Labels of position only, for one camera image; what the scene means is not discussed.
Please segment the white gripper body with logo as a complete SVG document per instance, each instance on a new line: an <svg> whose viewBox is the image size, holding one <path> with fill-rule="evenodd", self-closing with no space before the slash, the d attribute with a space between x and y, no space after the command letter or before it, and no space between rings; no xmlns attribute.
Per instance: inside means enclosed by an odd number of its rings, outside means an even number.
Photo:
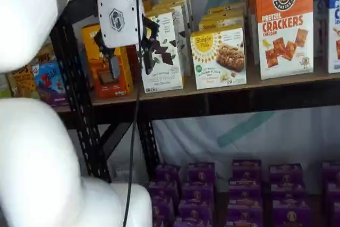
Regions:
<svg viewBox="0 0 340 227"><path fill-rule="evenodd" d="M143 36L141 0L98 0L101 34L106 47L139 44Z"/></svg>

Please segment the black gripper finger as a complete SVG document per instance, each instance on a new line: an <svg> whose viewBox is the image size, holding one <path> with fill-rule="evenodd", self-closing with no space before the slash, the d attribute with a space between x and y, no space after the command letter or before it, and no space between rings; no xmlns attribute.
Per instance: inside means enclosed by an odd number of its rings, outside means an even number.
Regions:
<svg viewBox="0 0 340 227"><path fill-rule="evenodd" d="M152 52L155 49L159 27L158 23L144 15L142 16L141 26L138 26L138 35L141 36L139 39L139 46L141 47L139 52L142 56L146 75L151 74L154 67Z"/></svg>
<svg viewBox="0 0 340 227"><path fill-rule="evenodd" d="M107 61L109 71L99 75L101 84L114 84L119 83L120 67L117 56L114 54L115 48L108 48L103 40L101 30L94 36L94 41L99 48L99 53L103 56L103 63Z"/></svg>

